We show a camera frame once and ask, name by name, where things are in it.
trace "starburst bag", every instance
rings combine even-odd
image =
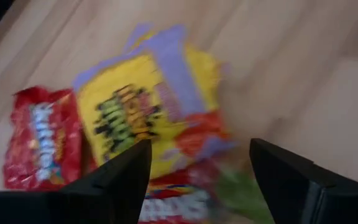
[[[74,89],[97,165],[151,139],[155,178],[233,143],[216,101],[221,64],[185,45],[183,26],[147,31],[138,27],[126,53],[79,74]]]

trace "yellow candy bag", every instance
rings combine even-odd
[[[135,30],[126,53],[79,74],[74,89],[97,165],[151,139],[156,178],[233,143],[215,97],[220,63],[184,45],[183,26],[141,39],[148,29]]]

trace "wooden floor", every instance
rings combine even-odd
[[[17,0],[0,23],[0,189],[12,94],[70,86],[145,21],[186,25],[232,65],[219,97],[244,155],[265,138],[358,180],[358,0]]]

